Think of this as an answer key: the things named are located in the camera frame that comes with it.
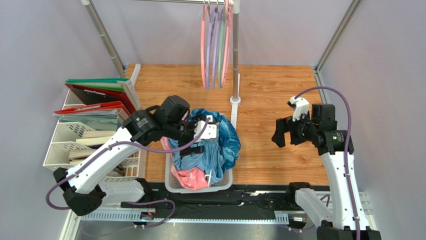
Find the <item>light blue shorts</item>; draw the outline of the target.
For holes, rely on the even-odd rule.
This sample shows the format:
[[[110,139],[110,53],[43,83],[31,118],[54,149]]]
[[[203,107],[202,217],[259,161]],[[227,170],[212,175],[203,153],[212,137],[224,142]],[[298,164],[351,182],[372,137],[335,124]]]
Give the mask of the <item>light blue shorts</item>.
[[[174,152],[172,162],[178,170],[189,170],[199,168],[205,174],[211,173],[211,184],[216,184],[224,178],[221,164],[224,162],[219,146],[219,138],[213,140],[202,140],[192,145],[203,146],[204,153],[181,156],[179,152]]]

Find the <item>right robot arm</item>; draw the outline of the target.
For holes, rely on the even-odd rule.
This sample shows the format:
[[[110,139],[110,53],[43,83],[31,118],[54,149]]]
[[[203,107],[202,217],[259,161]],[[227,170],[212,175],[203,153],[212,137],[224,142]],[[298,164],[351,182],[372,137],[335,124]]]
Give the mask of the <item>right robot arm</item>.
[[[381,233],[372,229],[365,211],[354,174],[354,148],[345,146],[350,140],[346,130],[337,129],[335,106],[289,101],[293,115],[276,120],[271,140],[280,148],[285,133],[290,144],[312,143],[324,164],[330,188],[332,209],[329,209],[308,182],[291,182],[287,187],[287,202],[302,208],[316,228],[318,240],[380,240]]]

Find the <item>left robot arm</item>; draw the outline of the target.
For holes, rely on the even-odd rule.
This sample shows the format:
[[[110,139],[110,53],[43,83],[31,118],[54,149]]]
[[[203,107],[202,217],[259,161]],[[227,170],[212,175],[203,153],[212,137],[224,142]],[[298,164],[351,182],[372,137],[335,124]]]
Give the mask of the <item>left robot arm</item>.
[[[142,178],[125,182],[108,182],[105,176],[127,157],[161,138],[178,142],[181,156],[201,154],[200,140],[214,139],[217,126],[213,116],[199,114],[189,119],[189,103],[177,95],[167,97],[161,105],[133,112],[115,134],[83,162],[69,169],[53,172],[55,187],[62,190],[64,210],[85,216],[101,206],[118,204],[125,208],[141,208],[155,203],[152,189]]]

